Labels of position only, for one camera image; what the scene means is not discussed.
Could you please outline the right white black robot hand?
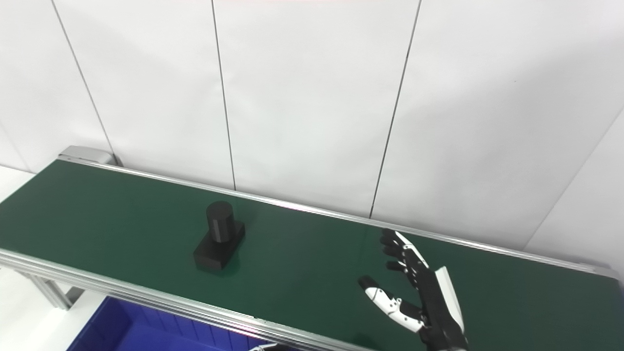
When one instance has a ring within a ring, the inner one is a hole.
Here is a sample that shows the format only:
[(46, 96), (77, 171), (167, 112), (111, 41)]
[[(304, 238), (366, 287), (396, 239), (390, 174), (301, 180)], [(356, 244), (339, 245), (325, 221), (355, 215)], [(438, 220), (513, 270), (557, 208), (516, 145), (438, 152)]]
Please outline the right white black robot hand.
[(396, 297), (364, 275), (357, 282), (369, 300), (390, 320), (419, 334), (429, 351), (467, 351), (461, 307), (447, 268), (431, 269), (417, 247), (399, 231), (384, 228), (380, 242), (383, 253), (395, 258), (386, 268), (407, 277), (421, 305)]

